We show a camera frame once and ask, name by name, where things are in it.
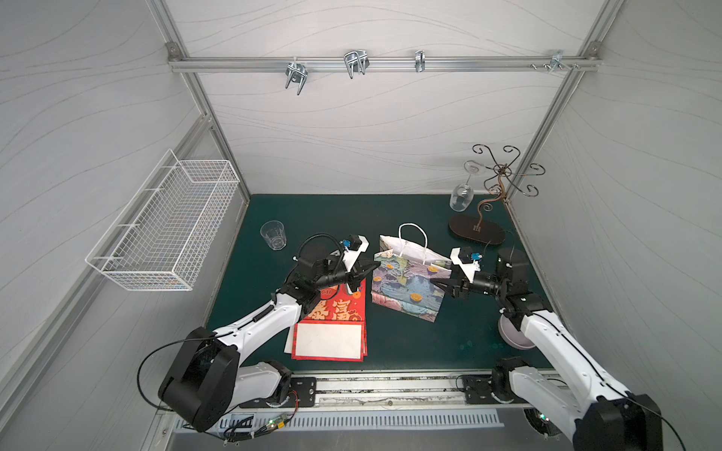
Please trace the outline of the red paper bag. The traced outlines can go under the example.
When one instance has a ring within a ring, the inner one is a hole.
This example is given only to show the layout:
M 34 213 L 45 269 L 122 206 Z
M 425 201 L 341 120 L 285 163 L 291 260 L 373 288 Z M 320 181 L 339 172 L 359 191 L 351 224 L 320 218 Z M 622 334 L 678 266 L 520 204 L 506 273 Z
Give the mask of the red paper bag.
M 366 356 L 360 322 L 302 322 L 293 327 L 290 354 L 295 360 L 359 362 Z
M 346 285 L 324 289 L 319 304 L 304 318 L 302 322 L 360 322 L 365 326 L 366 356 L 367 346 L 367 322 L 366 322 L 366 283 L 362 282 L 357 292 L 349 291 Z M 291 327 L 285 344 L 285 353 L 290 354 Z

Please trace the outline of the floral paper bag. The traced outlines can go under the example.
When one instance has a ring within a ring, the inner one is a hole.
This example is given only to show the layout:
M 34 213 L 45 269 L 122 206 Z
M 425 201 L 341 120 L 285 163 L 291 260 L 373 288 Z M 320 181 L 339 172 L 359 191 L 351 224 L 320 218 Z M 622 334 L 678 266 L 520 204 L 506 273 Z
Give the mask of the floral paper bag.
M 452 262 L 429 248 L 428 235 L 414 223 L 399 225 L 395 236 L 379 238 L 379 264 L 372 274 L 372 302 L 434 323 L 445 292 L 432 283 L 448 280 Z

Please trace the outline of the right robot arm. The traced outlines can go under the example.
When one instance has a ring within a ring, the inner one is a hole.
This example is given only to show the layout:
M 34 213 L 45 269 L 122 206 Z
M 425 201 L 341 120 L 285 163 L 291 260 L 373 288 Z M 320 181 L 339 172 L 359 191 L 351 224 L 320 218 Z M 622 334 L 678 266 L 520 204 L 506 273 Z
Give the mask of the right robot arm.
M 531 291 L 530 265 L 523 252 L 502 248 L 496 270 L 481 270 L 481 255 L 454 248 L 456 269 L 434 285 L 454 298 L 471 293 L 493 297 L 502 321 L 539 350 L 560 375 L 556 384 L 520 357 L 498 361 L 486 387 L 463 380 L 472 398 L 490 396 L 501 404 L 530 405 L 528 422 L 540 434 L 557 430 L 576 450 L 661 450 L 662 415 L 647 395 L 635 395 L 603 369 L 568 332 L 558 315 Z

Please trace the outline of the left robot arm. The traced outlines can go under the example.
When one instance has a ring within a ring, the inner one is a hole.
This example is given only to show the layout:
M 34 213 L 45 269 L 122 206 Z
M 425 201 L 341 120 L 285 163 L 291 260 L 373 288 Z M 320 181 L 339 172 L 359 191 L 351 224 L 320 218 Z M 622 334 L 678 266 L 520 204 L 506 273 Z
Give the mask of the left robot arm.
M 302 321 L 321 302 L 322 292 L 346 286 L 357 291 L 378 268 L 363 259 L 369 241 L 315 234 L 298 248 L 294 265 L 270 301 L 229 325 L 193 330 L 158 389 L 154 408 L 180 415 L 205 432 L 232 409 L 253 400 L 283 405 L 291 392 L 291 370 L 276 361 L 254 366 L 246 359 L 271 338 Z

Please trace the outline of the pink bowl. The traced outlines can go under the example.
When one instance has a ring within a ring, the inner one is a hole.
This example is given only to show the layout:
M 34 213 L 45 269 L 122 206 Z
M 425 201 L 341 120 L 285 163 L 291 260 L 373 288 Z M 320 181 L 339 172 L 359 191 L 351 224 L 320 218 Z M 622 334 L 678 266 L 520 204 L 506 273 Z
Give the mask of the pink bowl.
M 515 328 L 511 321 L 501 315 L 498 321 L 498 332 L 502 339 L 511 347 L 520 351 L 529 351 L 536 345 Z

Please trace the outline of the wine glass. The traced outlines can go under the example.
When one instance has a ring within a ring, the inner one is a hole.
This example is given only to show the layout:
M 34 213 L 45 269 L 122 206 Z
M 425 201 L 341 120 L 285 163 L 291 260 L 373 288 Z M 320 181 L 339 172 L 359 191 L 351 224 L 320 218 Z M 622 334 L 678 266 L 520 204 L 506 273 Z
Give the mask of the wine glass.
M 464 183 L 457 185 L 449 198 L 449 208 L 453 212 L 464 212 L 474 199 L 474 189 L 470 184 L 471 177 Z

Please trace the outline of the white vent grille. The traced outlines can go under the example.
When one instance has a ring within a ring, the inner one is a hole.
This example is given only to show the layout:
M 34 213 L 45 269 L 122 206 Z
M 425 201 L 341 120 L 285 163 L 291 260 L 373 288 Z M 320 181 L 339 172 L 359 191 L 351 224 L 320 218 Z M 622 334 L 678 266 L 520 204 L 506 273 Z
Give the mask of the white vent grille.
M 430 411 L 301 412 L 282 428 L 289 431 L 330 430 L 468 430 L 502 428 L 495 409 Z

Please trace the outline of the leftmost metal hook clamp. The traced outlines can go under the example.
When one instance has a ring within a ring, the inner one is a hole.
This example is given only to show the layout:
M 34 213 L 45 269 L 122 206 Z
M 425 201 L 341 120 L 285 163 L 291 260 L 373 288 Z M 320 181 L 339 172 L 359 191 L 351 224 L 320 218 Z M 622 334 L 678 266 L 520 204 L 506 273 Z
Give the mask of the leftmost metal hook clamp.
M 306 81 L 308 80 L 308 70 L 303 64 L 292 61 L 287 65 L 285 73 L 285 88 L 289 88 L 291 84 L 297 85 L 296 95 L 299 96 L 305 87 Z

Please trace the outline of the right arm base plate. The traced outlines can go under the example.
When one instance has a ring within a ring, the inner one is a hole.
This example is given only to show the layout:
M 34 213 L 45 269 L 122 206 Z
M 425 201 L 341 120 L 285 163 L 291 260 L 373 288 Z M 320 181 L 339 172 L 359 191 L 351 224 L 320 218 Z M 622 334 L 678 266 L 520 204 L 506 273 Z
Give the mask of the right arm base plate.
M 493 374 L 464 374 L 458 378 L 458 390 L 467 405 L 507 404 L 494 394 L 496 377 Z

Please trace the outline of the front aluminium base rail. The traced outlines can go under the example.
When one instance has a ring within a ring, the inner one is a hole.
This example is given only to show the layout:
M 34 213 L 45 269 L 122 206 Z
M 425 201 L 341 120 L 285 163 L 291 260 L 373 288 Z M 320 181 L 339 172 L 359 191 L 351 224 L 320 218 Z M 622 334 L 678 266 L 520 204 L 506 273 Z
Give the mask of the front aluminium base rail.
M 279 371 L 269 364 L 247 366 L 233 376 L 172 376 L 163 383 L 159 398 L 162 405 L 188 419 L 210 420 L 240 411 L 270 411 L 288 408 L 241 408 L 255 398 L 269 398 L 282 381 L 291 376 L 315 377 L 316 400 L 313 407 L 301 410 L 318 412 L 347 411 L 430 411 L 464 410 L 496 406 L 467 405 L 458 390 L 458 378 L 464 374 L 490 375 L 490 368 L 360 370 L 360 371 Z

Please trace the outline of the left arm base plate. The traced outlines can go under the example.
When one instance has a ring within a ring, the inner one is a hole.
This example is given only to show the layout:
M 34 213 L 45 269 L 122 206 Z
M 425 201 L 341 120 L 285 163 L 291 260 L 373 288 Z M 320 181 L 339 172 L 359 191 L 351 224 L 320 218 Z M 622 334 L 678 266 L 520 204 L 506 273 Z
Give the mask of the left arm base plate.
M 282 381 L 280 387 L 269 398 L 255 398 L 240 405 L 241 408 L 291 408 L 295 404 L 300 407 L 313 407 L 316 400 L 318 380 L 315 377 L 291 376 L 289 381 Z

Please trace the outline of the horizontal aluminium rail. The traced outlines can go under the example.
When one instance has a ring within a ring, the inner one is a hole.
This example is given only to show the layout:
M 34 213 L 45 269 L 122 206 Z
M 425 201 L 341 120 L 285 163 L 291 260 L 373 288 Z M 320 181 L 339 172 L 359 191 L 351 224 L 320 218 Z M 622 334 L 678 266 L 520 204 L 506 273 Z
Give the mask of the horizontal aluminium rail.
M 423 73 L 506 73 L 533 71 L 531 64 L 541 66 L 551 56 L 431 56 L 426 54 Z M 568 63 L 581 66 L 579 71 L 596 71 L 602 66 L 599 58 L 564 56 Z M 367 73 L 416 73 L 415 55 L 369 56 Z M 296 58 L 181 58 L 168 62 L 175 73 L 285 73 L 287 65 L 296 61 L 308 73 L 346 73 L 341 56 L 297 56 Z

